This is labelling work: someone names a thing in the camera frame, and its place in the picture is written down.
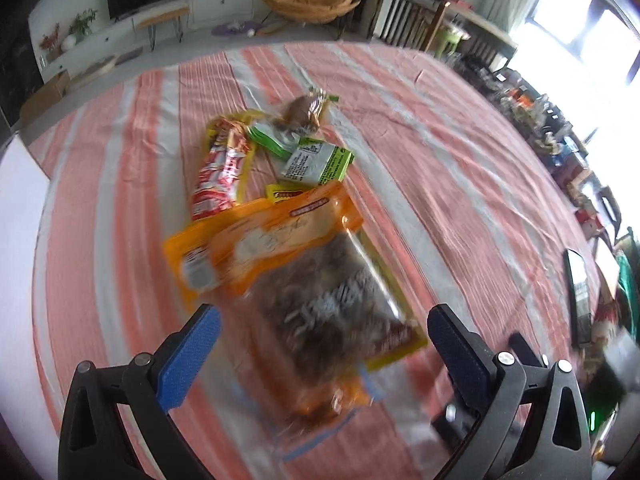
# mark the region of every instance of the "white cabinet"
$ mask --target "white cabinet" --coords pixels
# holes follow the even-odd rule
[[[250,20],[254,15],[254,0],[173,0],[138,12],[130,18],[113,23],[78,43],[68,52],[40,68],[42,79],[47,82],[57,73],[67,70],[73,78],[84,72],[96,61],[121,54],[135,46],[146,44],[146,28],[136,30],[140,23],[171,10],[190,8],[190,15],[182,17],[182,26],[195,30],[231,20]],[[158,39],[175,37],[171,22],[158,25]]]
[[[253,16],[254,0],[193,0],[191,26],[203,25]]]
[[[54,59],[42,69],[42,79],[47,82],[58,72],[67,70],[73,78],[104,57],[119,54],[136,41],[131,19],[116,22],[84,38],[68,52]]]

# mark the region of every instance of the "wooden bench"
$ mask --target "wooden bench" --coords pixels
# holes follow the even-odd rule
[[[172,20],[172,22],[174,22],[175,37],[178,38],[178,42],[181,43],[184,35],[182,32],[182,17],[188,16],[190,12],[191,10],[189,7],[170,10],[169,12],[164,12],[158,16],[153,16],[152,18],[147,18],[140,22],[136,25],[136,30],[140,30],[141,28],[146,28],[148,30],[149,44],[151,45],[151,50],[153,50],[156,47],[156,25],[158,23],[164,23]]]

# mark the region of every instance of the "yellow snack packet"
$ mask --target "yellow snack packet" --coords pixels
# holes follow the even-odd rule
[[[306,191],[309,191],[307,186],[302,186],[302,184],[292,184],[289,182],[284,182],[282,184],[269,184],[265,188],[267,198],[272,204],[302,195]]]

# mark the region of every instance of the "snack bag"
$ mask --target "snack bag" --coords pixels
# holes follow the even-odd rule
[[[284,125],[306,137],[318,130],[330,102],[338,102],[339,97],[330,95],[322,89],[310,88],[309,93],[295,99],[282,115]]]
[[[245,120],[251,115],[239,114]],[[255,153],[247,124],[220,116],[207,125],[207,155],[191,198],[191,219],[201,220],[241,202]]]
[[[187,288],[210,289],[203,299],[220,308],[239,381],[277,431],[335,427],[371,402],[362,366],[376,370],[427,339],[341,183],[245,211],[211,218],[226,227],[210,228],[206,248],[168,240],[172,270]],[[194,267],[184,259],[195,243]]]
[[[353,158],[346,148],[305,137],[287,161],[282,178],[306,186],[322,186],[330,180],[344,179]]]
[[[256,121],[248,130],[249,138],[280,158],[289,158],[297,146],[300,136],[282,128],[277,120]]]

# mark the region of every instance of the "red snack package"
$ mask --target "red snack package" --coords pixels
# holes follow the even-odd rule
[[[223,117],[207,125],[209,153],[198,173],[191,201],[191,219],[201,220],[241,202],[255,143],[246,125]]]

